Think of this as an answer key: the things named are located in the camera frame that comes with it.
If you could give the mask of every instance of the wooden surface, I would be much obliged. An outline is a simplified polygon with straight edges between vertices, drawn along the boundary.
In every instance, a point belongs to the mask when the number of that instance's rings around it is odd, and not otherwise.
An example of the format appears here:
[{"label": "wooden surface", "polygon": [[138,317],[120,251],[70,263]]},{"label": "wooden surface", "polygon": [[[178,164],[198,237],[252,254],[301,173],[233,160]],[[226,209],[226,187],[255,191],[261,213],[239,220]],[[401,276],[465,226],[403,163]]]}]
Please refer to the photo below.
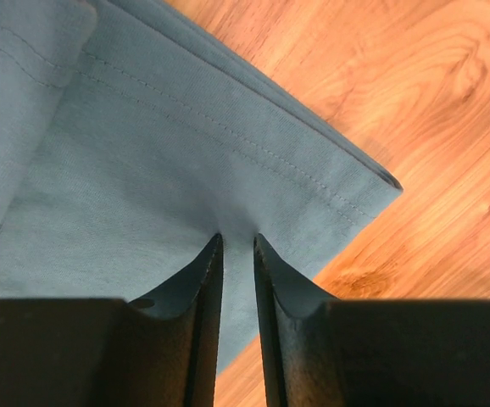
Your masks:
[{"label": "wooden surface", "polygon": [[[490,298],[490,1],[170,3],[403,184],[322,287]],[[219,377],[215,405],[265,405],[258,340]]]}]

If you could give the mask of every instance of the gray cloth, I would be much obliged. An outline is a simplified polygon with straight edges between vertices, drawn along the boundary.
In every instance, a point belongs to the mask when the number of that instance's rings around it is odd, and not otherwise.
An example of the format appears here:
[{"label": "gray cloth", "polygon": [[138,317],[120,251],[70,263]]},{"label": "gray cloth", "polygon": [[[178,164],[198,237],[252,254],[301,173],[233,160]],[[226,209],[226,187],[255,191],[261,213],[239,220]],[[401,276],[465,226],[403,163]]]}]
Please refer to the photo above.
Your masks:
[{"label": "gray cloth", "polygon": [[220,231],[223,368],[256,232],[314,276],[400,192],[164,3],[0,0],[0,297],[136,298]]}]

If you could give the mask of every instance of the metal object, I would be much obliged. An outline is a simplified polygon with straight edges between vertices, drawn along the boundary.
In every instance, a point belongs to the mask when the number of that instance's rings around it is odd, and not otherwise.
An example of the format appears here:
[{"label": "metal object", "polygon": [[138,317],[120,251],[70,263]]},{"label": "metal object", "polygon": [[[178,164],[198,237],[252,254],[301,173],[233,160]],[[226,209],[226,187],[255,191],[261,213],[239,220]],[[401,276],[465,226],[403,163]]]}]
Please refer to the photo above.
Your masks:
[{"label": "metal object", "polygon": [[[340,301],[254,242],[266,398],[490,406],[490,301]],[[0,300],[0,406],[213,405],[222,237],[126,304]]]}]

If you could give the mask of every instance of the folded cloth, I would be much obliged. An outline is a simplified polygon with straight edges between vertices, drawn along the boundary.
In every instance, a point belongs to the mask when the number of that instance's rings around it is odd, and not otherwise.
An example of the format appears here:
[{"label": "folded cloth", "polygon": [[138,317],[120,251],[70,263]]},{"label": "folded cloth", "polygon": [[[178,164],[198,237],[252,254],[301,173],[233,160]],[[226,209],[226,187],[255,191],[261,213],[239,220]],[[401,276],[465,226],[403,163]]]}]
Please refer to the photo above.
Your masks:
[{"label": "folded cloth", "polygon": [[164,3],[0,1],[0,298],[136,298],[219,231],[222,369],[258,331],[255,233],[313,276],[400,193]]}]

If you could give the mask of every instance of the wood grain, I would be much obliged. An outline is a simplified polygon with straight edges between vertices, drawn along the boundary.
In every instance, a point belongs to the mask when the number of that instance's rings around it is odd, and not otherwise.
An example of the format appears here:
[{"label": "wood grain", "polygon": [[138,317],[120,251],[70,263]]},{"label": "wood grain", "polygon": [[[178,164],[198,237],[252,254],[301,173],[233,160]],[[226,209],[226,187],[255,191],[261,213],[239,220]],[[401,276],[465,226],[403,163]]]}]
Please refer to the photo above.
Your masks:
[{"label": "wood grain", "polygon": [[[490,298],[490,1],[170,3],[404,185],[318,275],[322,287],[342,298]],[[265,405],[258,339],[215,397]]]}]

